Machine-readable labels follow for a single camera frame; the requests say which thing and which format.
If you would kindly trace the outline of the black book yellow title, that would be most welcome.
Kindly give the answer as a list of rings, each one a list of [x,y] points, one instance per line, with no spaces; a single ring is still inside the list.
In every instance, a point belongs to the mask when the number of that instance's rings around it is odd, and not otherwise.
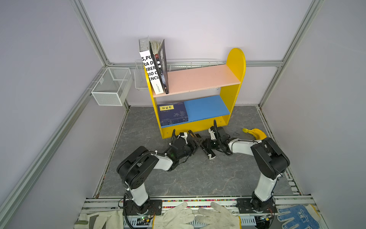
[[[191,136],[192,141],[196,147],[201,147],[201,149],[206,153],[210,160],[216,157],[216,154],[209,148],[209,138],[202,138],[199,134],[195,134],[193,131],[188,131]]]

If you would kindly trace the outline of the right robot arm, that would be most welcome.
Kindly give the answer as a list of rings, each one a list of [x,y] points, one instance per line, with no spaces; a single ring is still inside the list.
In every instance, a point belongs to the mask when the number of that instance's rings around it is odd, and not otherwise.
[[[212,126],[208,132],[210,137],[206,140],[206,145],[209,150],[220,151],[227,156],[245,154],[254,157],[260,178],[247,206],[255,212],[273,207],[273,190],[290,165],[290,160],[277,143],[269,137],[256,141],[230,137],[223,127]]]

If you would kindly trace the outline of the black wolf cover book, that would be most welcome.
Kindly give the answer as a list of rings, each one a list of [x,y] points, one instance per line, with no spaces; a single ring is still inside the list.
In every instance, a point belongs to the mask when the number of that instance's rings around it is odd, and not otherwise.
[[[149,41],[150,53],[159,75],[160,83],[165,94],[169,94],[168,68],[165,53],[165,40]]]

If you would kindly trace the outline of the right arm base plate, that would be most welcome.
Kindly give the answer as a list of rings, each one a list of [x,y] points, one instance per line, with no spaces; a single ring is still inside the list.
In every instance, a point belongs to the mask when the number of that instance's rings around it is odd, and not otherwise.
[[[271,198],[264,202],[256,198],[238,198],[236,201],[236,207],[241,214],[277,213],[274,198]]]

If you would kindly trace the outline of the white book black lettering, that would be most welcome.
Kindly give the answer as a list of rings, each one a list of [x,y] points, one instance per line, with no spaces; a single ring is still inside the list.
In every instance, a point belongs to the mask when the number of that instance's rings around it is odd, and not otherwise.
[[[150,82],[153,91],[155,94],[163,94],[165,90],[158,73],[152,45],[148,37],[139,39],[139,49],[144,68],[147,72],[148,81]]]

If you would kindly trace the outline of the blue book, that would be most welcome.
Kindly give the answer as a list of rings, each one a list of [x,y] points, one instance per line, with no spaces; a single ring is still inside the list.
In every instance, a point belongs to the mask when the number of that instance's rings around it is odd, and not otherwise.
[[[158,105],[157,108],[162,127],[189,121],[184,102]]]

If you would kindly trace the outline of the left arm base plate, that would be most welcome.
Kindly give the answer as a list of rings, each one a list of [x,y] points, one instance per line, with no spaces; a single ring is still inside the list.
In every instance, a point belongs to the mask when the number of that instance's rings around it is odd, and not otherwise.
[[[162,204],[161,199],[148,199],[142,206],[137,206],[132,200],[127,200],[124,211],[127,216],[161,215]]]

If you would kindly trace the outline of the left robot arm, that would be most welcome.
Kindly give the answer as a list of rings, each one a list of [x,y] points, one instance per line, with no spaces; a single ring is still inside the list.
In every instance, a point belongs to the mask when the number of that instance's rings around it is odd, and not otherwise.
[[[128,198],[137,207],[146,205],[149,195],[144,182],[150,173],[154,169],[173,171],[185,163],[202,143],[203,139],[189,130],[179,134],[173,131],[169,146],[163,153],[138,147],[116,169]]]

